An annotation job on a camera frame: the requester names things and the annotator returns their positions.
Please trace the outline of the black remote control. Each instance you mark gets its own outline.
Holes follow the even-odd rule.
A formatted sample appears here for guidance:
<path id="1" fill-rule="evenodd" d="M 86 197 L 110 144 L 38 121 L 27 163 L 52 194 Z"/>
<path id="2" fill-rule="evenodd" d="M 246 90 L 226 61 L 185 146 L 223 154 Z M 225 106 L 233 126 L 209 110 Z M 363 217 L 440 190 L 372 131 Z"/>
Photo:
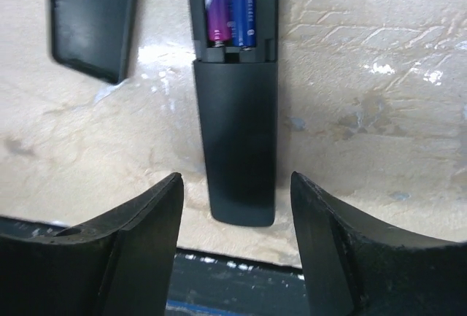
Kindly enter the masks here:
<path id="1" fill-rule="evenodd" d="M 204 0 L 189 0 L 193 73 L 214 219 L 268 227 L 275 216 L 278 0 L 255 0 L 256 46 L 215 47 Z"/>

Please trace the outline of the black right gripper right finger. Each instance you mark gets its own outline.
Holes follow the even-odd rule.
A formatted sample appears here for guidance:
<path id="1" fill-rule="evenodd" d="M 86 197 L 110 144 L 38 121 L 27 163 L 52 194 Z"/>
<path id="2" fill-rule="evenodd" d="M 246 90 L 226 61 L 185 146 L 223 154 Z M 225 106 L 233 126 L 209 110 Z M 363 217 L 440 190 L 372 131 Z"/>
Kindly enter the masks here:
<path id="1" fill-rule="evenodd" d="M 290 199 L 311 315 L 464 315 L 466 244 L 393 226 L 294 172 Z"/>

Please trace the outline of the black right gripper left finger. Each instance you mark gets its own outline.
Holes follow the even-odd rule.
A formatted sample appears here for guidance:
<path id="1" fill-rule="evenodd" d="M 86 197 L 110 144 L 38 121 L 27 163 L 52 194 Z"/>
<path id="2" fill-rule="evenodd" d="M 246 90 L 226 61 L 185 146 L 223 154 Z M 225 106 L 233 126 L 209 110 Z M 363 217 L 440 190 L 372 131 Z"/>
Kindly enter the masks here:
<path id="1" fill-rule="evenodd" d="M 3 315 L 162 315 L 180 231 L 178 173 L 71 227 L 1 218 Z"/>

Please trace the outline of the blue purple battery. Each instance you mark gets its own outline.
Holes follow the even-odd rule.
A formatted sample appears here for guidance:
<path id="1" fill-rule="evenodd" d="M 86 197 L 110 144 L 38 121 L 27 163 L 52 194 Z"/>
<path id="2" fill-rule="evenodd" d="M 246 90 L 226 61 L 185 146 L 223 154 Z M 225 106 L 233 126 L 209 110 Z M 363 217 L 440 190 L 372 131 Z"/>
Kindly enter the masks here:
<path id="1" fill-rule="evenodd" d="M 256 46 L 255 0 L 231 0 L 231 21 L 233 22 L 233 45 L 237 47 Z"/>

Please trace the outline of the black battery cover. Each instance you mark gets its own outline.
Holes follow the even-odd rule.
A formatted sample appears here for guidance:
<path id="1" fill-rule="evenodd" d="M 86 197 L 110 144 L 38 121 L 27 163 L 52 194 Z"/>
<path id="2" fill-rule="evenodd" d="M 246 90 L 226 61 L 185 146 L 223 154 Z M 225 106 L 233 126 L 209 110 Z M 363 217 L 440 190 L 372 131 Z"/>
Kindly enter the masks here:
<path id="1" fill-rule="evenodd" d="M 49 0 L 56 63 L 117 85 L 127 77 L 137 0 Z"/>

